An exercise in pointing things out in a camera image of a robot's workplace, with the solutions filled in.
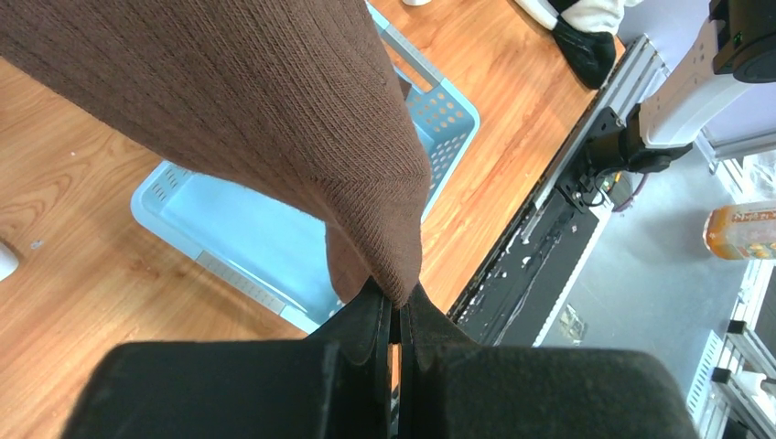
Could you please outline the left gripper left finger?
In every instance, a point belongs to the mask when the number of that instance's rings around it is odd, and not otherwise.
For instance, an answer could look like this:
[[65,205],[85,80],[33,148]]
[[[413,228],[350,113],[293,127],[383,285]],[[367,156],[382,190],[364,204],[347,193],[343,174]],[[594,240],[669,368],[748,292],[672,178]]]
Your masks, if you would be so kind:
[[133,342],[81,392],[66,438],[385,438],[392,307],[374,282],[309,336]]

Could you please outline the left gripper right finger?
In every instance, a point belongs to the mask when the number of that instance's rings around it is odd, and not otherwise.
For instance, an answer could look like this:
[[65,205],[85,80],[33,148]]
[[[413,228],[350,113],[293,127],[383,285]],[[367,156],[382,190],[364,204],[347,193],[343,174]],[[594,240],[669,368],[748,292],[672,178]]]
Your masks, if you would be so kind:
[[400,311],[403,438],[694,438],[673,376],[633,350],[484,346],[417,286]]

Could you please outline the light blue plastic basket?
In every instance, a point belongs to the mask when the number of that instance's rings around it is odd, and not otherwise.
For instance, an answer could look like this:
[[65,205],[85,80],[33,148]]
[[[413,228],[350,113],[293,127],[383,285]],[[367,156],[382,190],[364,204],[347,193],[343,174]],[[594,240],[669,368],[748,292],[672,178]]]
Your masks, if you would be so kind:
[[[434,204],[480,128],[466,98],[377,10],[372,20],[411,72],[405,103],[431,165],[428,203]],[[170,162],[161,163],[131,200],[135,220],[227,284],[310,333],[342,306],[330,282],[325,224],[309,192],[293,202],[267,196]]]

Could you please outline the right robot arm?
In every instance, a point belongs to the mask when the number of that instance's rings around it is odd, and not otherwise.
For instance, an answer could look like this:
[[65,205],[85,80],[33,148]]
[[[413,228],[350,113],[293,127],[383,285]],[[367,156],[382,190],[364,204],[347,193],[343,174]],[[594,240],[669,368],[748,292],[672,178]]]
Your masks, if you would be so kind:
[[746,90],[774,81],[774,2],[713,1],[694,45],[657,91],[617,132],[586,142],[587,174],[664,171]]

